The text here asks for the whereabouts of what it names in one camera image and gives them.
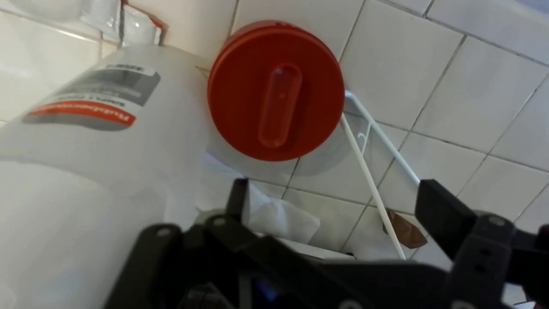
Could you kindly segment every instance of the white wire rack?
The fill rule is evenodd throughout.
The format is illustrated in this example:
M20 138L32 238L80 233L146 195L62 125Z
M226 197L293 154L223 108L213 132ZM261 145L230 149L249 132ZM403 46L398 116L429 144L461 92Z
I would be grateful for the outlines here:
M374 133L382 140L382 144L384 144L384 145L389 149L389 152L393 154L394 161L396 161L396 162L403 168L403 171L412 178L412 181L415 183L415 187L418 185L420 178L415 174L415 171L412 169L412 166L410 166L410 164L406 162L406 159L400 154L400 150L394 147L394 144L389 140L389 137L382 132L382 128L381 128L379 123L374 120L374 116L364 108L364 104L360 102L360 99L358 99L353 92L350 92L350 90L345 92L345 99L350 101L350 102L353 102L353 106L360 111L360 114L362 114L362 116L365 118L365 121L367 121L365 132L357 132L357 133L355 133L355 132L350 128L345 113L343 113L343 116L341 116L341 121L343 121L343 126L345 126L345 133L346 133L346 137L348 137L348 140L350 140L350 145L352 145L352 149L353 149L353 152L355 152L355 156L357 156L357 159L358 159L358 164L360 164L360 169L364 171L365 181L367 181L367 185L369 185L369 188L370 188L370 192L372 192L374 202L376 202L376 205L377 205L379 216L381 216L382 224L384 224L384 229L389 233L389 238L391 238L391 241L393 241L393 245L394 245L394 248L396 248L396 253L398 253L401 259L406 259L406 255L405 255L405 252L403 252L403 248L401 248L401 245L400 245L400 241L398 241L398 236L396 236L396 231L394 231L394 228L393 228L393 223L391 223L391 219L389 219L389 214L388 214L388 209L386 209L386 205L384 205L384 200L382 200L382 197L381 197L381 193L379 193L377 183L376 183L376 180L374 180L374 176L372 176L372 171L370 171L370 168L367 166L365 157L364 157L364 154L365 154L365 145L367 145L367 142L369 142L370 133L374 132Z

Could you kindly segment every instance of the brown object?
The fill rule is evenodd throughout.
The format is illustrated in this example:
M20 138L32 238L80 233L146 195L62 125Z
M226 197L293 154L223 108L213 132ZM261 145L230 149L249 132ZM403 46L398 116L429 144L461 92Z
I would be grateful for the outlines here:
M388 214L400 243L403 243L408 248L418 248L427 243L427 238L424 236L424 233L408 219L401 217L391 209L388 211Z

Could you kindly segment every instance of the bathroom wall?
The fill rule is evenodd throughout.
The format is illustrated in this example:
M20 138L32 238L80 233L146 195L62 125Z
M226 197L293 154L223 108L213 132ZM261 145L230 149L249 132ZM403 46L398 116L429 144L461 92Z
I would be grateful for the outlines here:
M535 231L549 221L549 15L516 0L130 0L170 25L166 44L211 63L230 32L259 18L298 23L341 59L348 89L420 176L475 209ZM0 120L111 53L79 22L51 22L0 0ZM365 123L350 116L357 130ZM274 195L322 219L314 245L394 257L341 128L286 162L211 150ZM415 188L376 137L367 161L388 205L413 212ZM448 265L434 243L406 250Z

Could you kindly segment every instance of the black object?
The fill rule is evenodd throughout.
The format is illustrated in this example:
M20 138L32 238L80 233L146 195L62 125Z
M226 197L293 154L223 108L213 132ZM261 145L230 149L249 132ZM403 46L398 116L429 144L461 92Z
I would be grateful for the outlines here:
M309 260L240 224L247 180L225 214L185 233L146 228L104 309L499 309L506 281L549 305L549 226L530 235L496 214L475 214L436 180L418 187L417 217L454 260L442 271L405 262Z

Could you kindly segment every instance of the red lid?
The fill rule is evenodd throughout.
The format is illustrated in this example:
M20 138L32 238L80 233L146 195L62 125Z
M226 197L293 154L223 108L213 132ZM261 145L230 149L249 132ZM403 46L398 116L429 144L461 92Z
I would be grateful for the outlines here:
M247 156L285 161L307 154L336 128L343 75L329 47L281 22L243 27L209 75L219 133Z

